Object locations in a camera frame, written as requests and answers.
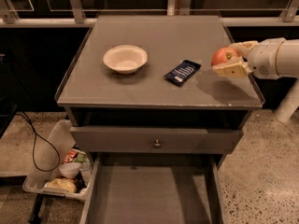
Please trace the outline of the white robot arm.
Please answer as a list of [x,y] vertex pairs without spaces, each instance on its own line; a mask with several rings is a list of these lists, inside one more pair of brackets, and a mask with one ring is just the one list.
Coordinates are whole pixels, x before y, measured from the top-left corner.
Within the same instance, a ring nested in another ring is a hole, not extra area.
[[213,54],[211,67],[222,77],[299,78],[299,40],[281,37],[233,43]]

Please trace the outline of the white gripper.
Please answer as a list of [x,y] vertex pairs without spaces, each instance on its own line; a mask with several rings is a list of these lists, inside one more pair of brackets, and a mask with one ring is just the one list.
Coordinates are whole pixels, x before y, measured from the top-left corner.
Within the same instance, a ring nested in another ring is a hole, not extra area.
[[212,65],[212,70],[221,77],[247,77],[252,71],[259,79],[278,79],[276,57],[285,38],[238,42],[230,45],[242,57],[236,57],[225,63]]

